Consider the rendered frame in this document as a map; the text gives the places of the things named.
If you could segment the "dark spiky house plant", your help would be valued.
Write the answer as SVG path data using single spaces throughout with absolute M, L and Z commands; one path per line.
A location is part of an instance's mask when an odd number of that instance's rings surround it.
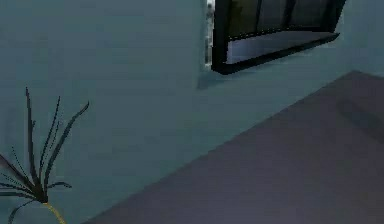
M 32 100 L 28 88 L 25 88 L 26 109 L 27 109 L 27 152 L 29 160 L 29 174 L 18 162 L 19 168 L 10 162 L 0 153 L 0 167 L 7 170 L 10 175 L 2 173 L 2 176 L 8 180 L 8 183 L 0 182 L 0 197 L 18 197 L 27 199 L 27 202 L 15 207 L 8 217 L 7 224 L 13 224 L 19 210 L 33 202 L 38 202 L 45 206 L 56 218 L 59 224 L 67 224 L 60 212 L 49 202 L 49 190 L 57 186 L 71 188 L 72 185 L 63 182 L 50 183 L 50 176 L 54 163 L 75 124 L 75 121 L 83 115 L 89 108 L 90 102 L 87 102 L 78 112 L 76 112 L 66 124 L 60 137 L 57 137 L 60 122 L 57 120 L 61 97 L 56 101 L 53 120 L 40 153 L 39 167 L 35 164 L 33 134 L 36 121 L 32 118 Z

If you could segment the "black framed window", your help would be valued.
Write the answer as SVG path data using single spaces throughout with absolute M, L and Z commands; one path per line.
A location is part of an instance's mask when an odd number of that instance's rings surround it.
M 346 1 L 213 0 L 206 63 L 227 75 L 332 42 Z

